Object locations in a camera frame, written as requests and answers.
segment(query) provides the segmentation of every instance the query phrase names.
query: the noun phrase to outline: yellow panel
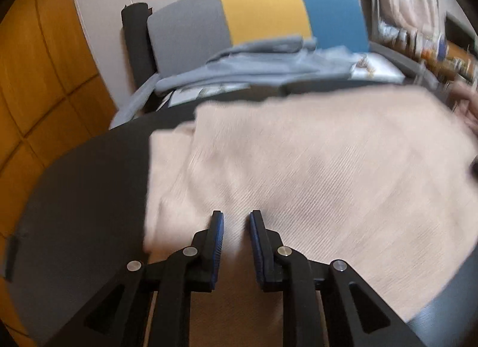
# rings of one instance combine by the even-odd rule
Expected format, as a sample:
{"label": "yellow panel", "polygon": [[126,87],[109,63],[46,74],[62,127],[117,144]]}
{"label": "yellow panel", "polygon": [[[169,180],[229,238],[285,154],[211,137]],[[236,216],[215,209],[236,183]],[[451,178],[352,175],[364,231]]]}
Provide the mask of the yellow panel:
{"label": "yellow panel", "polygon": [[303,0],[221,0],[231,43],[299,34],[310,38]]}
{"label": "yellow panel", "polygon": [[90,138],[75,109],[65,100],[54,108],[27,137],[45,166]]}
{"label": "yellow panel", "polygon": [[17,126],[10,116],[3,95],[0,94],[0,168],[19,143]]}
{"label": "yellow panel", "polygon": [[46,44],[58,76],[72,92],[98,73],[90,53],[74,0],[37,0]]}
{"label": "yellow panel", "polygon": [[30,148],[21,144],[0,171],[0,232],[8,236],[15,228],[43,166]]}
{"label": "yellow panel", "polygon": [[73,92],[70,102],[92,135],[106,132],[116,113],[116,106],[100,76]]}
{"label": "yellow panel", "polygon": [[10,332],[10,335],[13,337],[15,342],[18,344],[18,347],[37,347],[35,342],[29,337],[19,334],[18,332],[15,332],[11,329],[9,329],[8,331]]}
{"label": "yellow panel", "polygon": [[23,134],[64,95],[46,51],[35,0],[16,0],[0,24],[0,86]]}

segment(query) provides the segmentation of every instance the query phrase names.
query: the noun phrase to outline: beige towel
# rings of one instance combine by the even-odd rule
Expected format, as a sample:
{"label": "beige towel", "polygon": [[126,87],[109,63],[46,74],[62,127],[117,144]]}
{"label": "beige towel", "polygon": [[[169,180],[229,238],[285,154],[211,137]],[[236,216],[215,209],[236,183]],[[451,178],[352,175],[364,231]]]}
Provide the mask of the beige towel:
{"label": "beige towel", "polygon": [[247,216],[309,259],[341,258],[410,320],[478,236],[473,137],[418,87],[206,103],[151,136],[145,248],[164,259],[225,214],[219,280],[194,294],[191,346],[279,346],[280,294],[255,282]]}

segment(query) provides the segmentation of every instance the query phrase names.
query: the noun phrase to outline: blue gripper pad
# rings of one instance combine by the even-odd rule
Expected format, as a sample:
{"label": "blue gripper pad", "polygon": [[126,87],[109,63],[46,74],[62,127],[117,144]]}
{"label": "blue gripper pad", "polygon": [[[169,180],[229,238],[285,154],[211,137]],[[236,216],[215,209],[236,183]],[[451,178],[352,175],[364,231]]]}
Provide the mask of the blue gripper pad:
{"label": "blue gripper pad", "polygon": [[222,251],[222,239],[224,236],[224,214],[219,211],[218,211],[218,214],[220,215],[218,217],[218,222],[216,227],[216,236],[214,239],[214,252],[212,256],[213,265],[214,265],[213,275],[211,279],[212,289],[214,289],[217,282],[217,275],[219,273],[219,261],[221,259],[221,251]]}
{"label": "blue gripper pad", "polygon": [[254,215],[250,213],[249,215],[249,230],[250,230],[250,241],[252,243],[252,254],[254,256],[254,267],[256,269],[256,280],[259,283],[260,287],[264,286],[264,260],[262,258],[262,249],[259,242],[259,235],[257,233],[256,220]]}

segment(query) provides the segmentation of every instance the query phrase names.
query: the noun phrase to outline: folded clothing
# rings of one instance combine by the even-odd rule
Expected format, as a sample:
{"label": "folded clothing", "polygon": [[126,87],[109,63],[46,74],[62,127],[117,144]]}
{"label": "folded clothing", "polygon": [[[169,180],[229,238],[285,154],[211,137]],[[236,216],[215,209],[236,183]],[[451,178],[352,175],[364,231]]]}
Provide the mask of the folded clothing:
{"label": "folded clothing", "polygon": [[[293,40],[300,43],[295,51],[274,51],[275,45]],[[304,79],[348,79],[352,67],[360,60],[360,56],[348,51],[344,46],[327,50],[315,50],[309,45],[302,45],[302,38],[284,37],[269,42],[270,51],[261,48],[259,52],[248,50],[250,45],[226,49],[213,57],[200,68],[161,79],[156,83],[155,91],[164,92],[180,87],[218,83],[249,83],[279,86],[292,81]]]}
{"label": "folded clothing", "polygon": [[145,249],[189,245],[225,214],[212,295],[195,294],[191,346],[277,346],[280,294],[255,282],[246,230],[266,227],[309,259],[344,259],[408,321],[456,273],[478,237],[472,135],[419,87],[386,86],[205,103],[195,122],[150,139]]}

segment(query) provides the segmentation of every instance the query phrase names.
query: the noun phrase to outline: chair backrest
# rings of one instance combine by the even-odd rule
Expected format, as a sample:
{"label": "chair backrest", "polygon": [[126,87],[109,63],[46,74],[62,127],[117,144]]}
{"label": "chair backrest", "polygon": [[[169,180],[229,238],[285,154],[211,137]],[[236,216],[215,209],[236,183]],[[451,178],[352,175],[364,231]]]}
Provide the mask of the chair backrest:
{"label": "chair backrest", "polygon": [[153,13],[148,31],[162,77],[195,69],[233,45],[279,36],[369,50],[358,0],[180,0]]}

